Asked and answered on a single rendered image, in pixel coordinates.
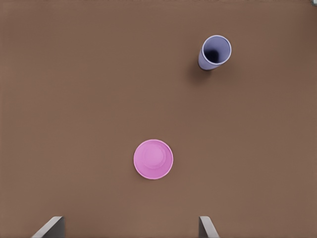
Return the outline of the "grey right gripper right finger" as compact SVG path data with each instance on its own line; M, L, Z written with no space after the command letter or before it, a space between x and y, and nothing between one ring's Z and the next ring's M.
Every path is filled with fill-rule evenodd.
M220 238L209 216L199 217L199 238Z

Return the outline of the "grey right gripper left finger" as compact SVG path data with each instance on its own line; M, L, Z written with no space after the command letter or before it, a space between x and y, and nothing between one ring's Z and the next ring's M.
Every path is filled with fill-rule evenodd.
M44 224L31 238L65 238L65 219L54 216Z

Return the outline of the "lavender cup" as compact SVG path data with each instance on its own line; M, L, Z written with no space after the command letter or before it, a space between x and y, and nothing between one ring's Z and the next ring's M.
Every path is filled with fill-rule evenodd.
M232 53L229 40L221 35L208 37L198 56L198 65L202 70L213 70L226 63Z

